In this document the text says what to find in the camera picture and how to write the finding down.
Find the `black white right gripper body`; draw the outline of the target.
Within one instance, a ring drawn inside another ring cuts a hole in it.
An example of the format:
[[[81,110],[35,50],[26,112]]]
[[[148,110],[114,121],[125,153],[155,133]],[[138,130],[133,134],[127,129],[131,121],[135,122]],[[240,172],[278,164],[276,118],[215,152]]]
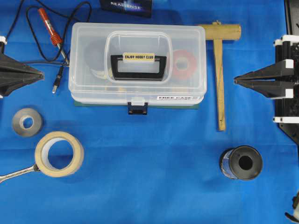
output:
[[[283,95],[275,100],[276,123],[299,122],[299,37],[284,35],[274,42],[276,63],[282,64],[279,81],[285,82]]]

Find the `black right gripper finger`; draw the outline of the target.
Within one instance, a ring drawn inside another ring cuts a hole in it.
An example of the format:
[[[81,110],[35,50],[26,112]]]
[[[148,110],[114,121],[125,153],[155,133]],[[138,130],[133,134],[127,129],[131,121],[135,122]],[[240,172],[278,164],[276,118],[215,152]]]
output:
[[[234,78],[235,81],[270,80],[286,76],[293,76],[293,60],[285,59],[265,68],[246,73]]]
[[[271,99],[293,98],[293,83],[291,82],[266,80],[235,80],[235,84],[239,84],[245,88],[252,89]]]

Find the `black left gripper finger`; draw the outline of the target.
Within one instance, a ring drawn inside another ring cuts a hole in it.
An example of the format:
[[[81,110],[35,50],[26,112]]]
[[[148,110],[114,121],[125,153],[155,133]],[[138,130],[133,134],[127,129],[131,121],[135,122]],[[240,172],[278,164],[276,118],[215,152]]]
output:
[[[33,84],[37,81],[44,80],[44,76],[36,76],[36,77],[21,77],[21,78],[1,78],[0,79],[0,97],[7,97],[13,91],[24,87],[26,85]]]
[[[43,75],[39,70],[36,70],[26,64],[16,61],[7,55],[0,54],[0,71],[1,72],[18,72],[18,73],[28,73],[35,75]]]

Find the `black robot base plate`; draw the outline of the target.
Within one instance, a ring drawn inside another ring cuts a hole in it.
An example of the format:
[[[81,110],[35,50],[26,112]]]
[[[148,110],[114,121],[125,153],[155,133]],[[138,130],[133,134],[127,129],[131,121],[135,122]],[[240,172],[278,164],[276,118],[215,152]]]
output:
[[[299,35],[299,0],[284,0],[288,35]]]

